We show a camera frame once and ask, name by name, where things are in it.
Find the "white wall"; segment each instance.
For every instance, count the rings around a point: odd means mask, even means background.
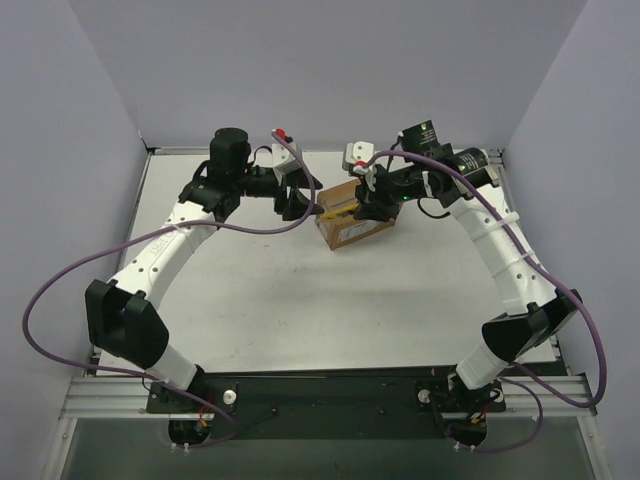
[[[22,339],[30,295],[72,260],[123,239],[145,151],[64,0],[0,2],[0,476],[39,478],[71,370]],[[83,294],[115,259],[44,299],[34,334],[88,352]]]
[[[599,424],[616,479],[640,471],[640,2],[590,0],[511,139],[507,174],[545,265],[585,298],[610,366]],[[597,369],[581,318],[575,372]]]
[[[504,147],[585,0],[70,0],[153,146],[226,125],[306,148],[427,118]]]

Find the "small brown box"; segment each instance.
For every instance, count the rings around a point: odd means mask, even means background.
[[[327,213],[355,206],[358,204],[355,192],[359,184],[359,180],[352,180],[324,190],[318,194],[317,203]],[[321,215],[316,217],[316,225],[331,250],[357,242],[361,238],[378,233],[385,228],[393,227],[395,224],[395,220],[389,220],[388,222],[354,220],[352,212],[338,214],[331,219],[323,219]]]

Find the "purple cable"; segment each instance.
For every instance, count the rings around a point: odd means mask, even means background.
[[[242,233],[252,233],[254,235],[275,235],[278,233],[284,233],[284,232],[288,232],[290,230],[293,230],[294,228],[298,227],[299,225],[301,225],[307,218],[309,218],[309,216],[311,215],[311,212],[313,211],[313,206],[316,202],[316,189],[315,189],[315,185],[313,182],[313,176],[311,175],[311,172],[309,171],[309,168],[307,167],[307,165],[304,163],[304,160],[302,159],[302,157],[300,155],[298,155],[298,153],[289,146],[288,143],[286,143],[283,139],[281,139],[278,135],[276,135],[274,132],[271,133],[271,136],[278,142],[280,143],[283,147],[285,147],[287,150],[289,150],[289,152],[291,152],[291,154],[294,156],[294,158],[298,161],[298,163],[300,164],[300,168],[302,169],[303,173],[305,174],[305,176],[307,177],[307,180],[309,182],[309,196],[310,196],[310,202],[309,202],[309,206],[307,207],[307,209],[305,210],[304,214],[302,215],[302,217],[300,217],[298,220],[296,220],[295,222],[284,226],[284,227],[280,227],[280,228],[274,228],[274,229],[270,229],[270,230],[257,230],[255,228],[247,228],[247,227],[240,227],[237,225],[229,225],[226,223],[221,223],[221,222],[215,222],[215,221],[206,221],[206,220],[194,220],[194,221],[187,221],[187,222],[181,222],[181,223],[177,223],[175,225],[172,225],[170,227],[164,227],[161,228],[159,230],[156,230],[154,232],[151,233],[147,233],[145,235],[142,235],[140,237],[134,238],[133,240],[129,240],[128,242],[125,242],[121,245],[118,245],[117,247],[113,247],[113,248],[108,248],[106,250],[102,250],[101,252],[98,253],[94,253],[93,255],[89,255],[87,257],[84,257],[80,260],[78,260],[77,262],[72,263],[71,265],[69,265],[66,268],[63,268],[62,270],[60,270],[58,273],[56,273],[55,275],[53,275],[49,280],[47,280],[37,291],[36,293],[34,293],[33,297],[31,297],[31,300],[29,300],[29,303],[27,304],[27,307],[24,310],[24,313],[22,315],[22,334],[24,335],[25,340],[27,341],[27,343],[36,351],[38,352],[40,355],[48,358],[49,360],[53,360],[54,362],[58,362],[58,363],[62,363],[64,365],[69,365],[72,367],[78,367],[78,368],[82,368],[83,370],[102,370],[105,372],[114,372],[114,373],[121,373],[121,374],[125,374],[125,375],[131,375],[131,376],[135,376],[135,377],[139,377],[139,378],[144,378],[147,380],[152,380],[152,381],[159,381],[157,378],[155,378],[152,375],[149,375],[148,373],[145,372],[139,372],[136,370],[131,370],[128,368],[119,368],[119,367],[106,367],[106,366],[101,366],[101,365],[91,365],[89,363],[84,363],[84,362],[77,362],[75,360],[70,360],[68,358],[63,358],[60,357],[54,353],[49,352],[48,350],[45,350],[38,342],[36,342],[36,340],[33,338],[33,335],[31,335],[31,331],[29,330],[29,319],[31,317],[31,313],[33,311],[33,308],[35,307],[36,303],[38,302],[38,300],[40,299],[40,297],[42,297],[42,295],[54,284],[56,283],[58,280],[60,280],[62,277],[64,277],[65,275],[67,275],[68,273],[72,272],[73,270],[75,270],[78,267],[81,267],[82,265],[92,262],[93,260],[97,260],[98,258],[102,258],[102,257],[106,257],[107,255],[111,255],[112,253],[116,253],[116,252],[120,252],[126,248],[129,248],[133,245],[137,245],[139,243],[144,242],[145,240],[150,240],[154,237],[163,235],[167,232],[171,232],[175,229],[175,227],[192,227],[192,226],[209,226],[209,227],[217,227],[217,228],[227,228],[229,230],[234,230],[236,232],[242,232]],[[185,390],[180,390],[177,387],[174,387],[173,385],[169,385],[167,383],[161,382],[159,381],[165,388],[176,392],[190,400],[193,400],[197,403],[200,403],[201,405],[204,405],[205,407],[208,407],[209,409],[213,410],[214,412],[216,412],[217,414],[219,414],[221,417],[223,417],[225,420],[227,420],[229,423],[231,423],[234,426],[234,432],[230,433],[229,435],[225,435],[224,437],[220,437],[220,438],[214,438],[211,440],[207,440],[199,445],[193,445],[191,448],[202,448],[202,447],[208,447],[211,445],[216,445],[218,443],[222,443],[225,442],[227,440],[231,440],[232,438],[234,438],[237,435],[237,423],[235,421],[235,419],[233,417],[231,417],[227,412],[225,412],[224,410],[220,409],[219,407],[215,406],[213,403],[208,402],[206,400],[204,400],[203,398],[200,398],[196,395],[193,395],[192,393],[189,393]]]
[[[536,428],[533,430],[531,435],[529,435],[524,440],[520,440],[519,442],[515,442],[515,443],[512,443],[510,445],[505,445],[503,447],[477,447],[477,448],[473,448],[472,449],[469,445],[465,445],[463,443],[458,442],[458,445],[460,445],[465,450],[470,450],[470,451],[473,451],[474,453],[504,453],[504,452],[509,452],[511,450],[515,450],[517,448],[529,445],[536,438],[538,438],[538,435],[540,434],[540,431],[542,430],[542,424],[544,423],[544,413],[543,413],[543,409],[542,409],[542,402],[540,401],[540,398],[534,393],[534,391],[531,390],[529,387],[527,387],[524,383],[516,382],[515,380],[509,380],[508,378],[504,378],[504,377],[500,377],[499,380],[501,382],[510,383],[511,385],[515,385],[517,387],[520,387],[523,390],[526,390],[527,392],[529,392],[531,394],[533,399],[536,401],[536,405],[538,405],[538,420],[536,421]],[[452,431],[451,424],[449,424],[449,426],[447,426],[447,428],[445,430],[445,434],[449,438],[451,438],[451,431]]]
[[[447,167],[446,165],[441,164],[440,162],[432,158],[424,157],[422,155],[417,155],[415,153],[410,153],[410,152],[403,152],[403,151],[396,151],[396,150],[383,150],[381,152],[376,153],[373,157],[371,157],[371,160],[367,162],[367,166],[373,165],[376,162],[376,160],[378,160],[381,157],[389,157],[391,155],[404,157],[414,162],[423,163],[425,165],[428,165],[429,167],[435,168],[437,170],[440,170],[446,173],[447,175],[450,175],[451,177],[455,178],[460,183],[462,183],[465,187],[467,187],[467,189],[469,189],[469,191],[473,194],[473,196],[477,198],[478,201],[489,211],[489,213],[493,218],[495,218],[498,222],[503,220],[502,216],[498,213],[498,211],[495,208],[493,208],[493,206],[487,201],[487,199],[485,199],[482,196],[482,194],[478,192],[478,189],[475,188],[464,176],[462,176],[460,173]],[[553,275],[546,272],[540,265],[534,262],[530,256],[527,255],[526,249],[524,248],[524,246],[518,239],[517,235],[509,225],[505,223],[502,225],[502,228],[504,229],[504,231],[507,233],[507,236],[511,239],[511,241],[515,245],[520,255],[523,255],[524,261],[527,262],[527,264],[531,268],[533,268],[539,275],[541,275],[544,279],[546,279],[549,283],[554,285],[558,290],[560,290],[564,295],[566,295],[567,298],[571,301],[571,303],[573,303],[575,307],[578,309],[578,311],[582,314],[582,317],[584,318],[584,321],[587,324],[587,328],[589,329],[589,333],[591,334],[591,338],[593,339],[593,344],[596,349],[596,355],[598,357],[598,365],[599,365],[598,390],[596,391],[596,394],[593,396],[591,400],[588,400],[586,402],[579,402],[572,399],[571,397],[568,397],[564,393],[559,392],[558,390],[553,388],[551,385],[549,385],[547,382],[539,378],[535,373],[533,373],[528,368],[518,363],[514,363],[514,365],[517,368],[519,368],[522,372],[530,376],[538,385],[544,387],[545,389],[553,393],[556,397],[565,401],[569,405],[572,405],[578,408],[590,408],[597,405],[602,400],[602,397],[604,397],[604,392],[607,388],[607,359],[605,357],[604,346],[602,345],[602,339],[600,338],[600,334],[598,333],[598,329],[595,325],[595,322],[593,321],[593,318],[591,317],[591,314],[589,313],[587,308],[584,306],[584,304],[580,301],[580,299],[576,295],[574,295],[573,292],[567,286],[565,286],[562,282],[556,279]]]

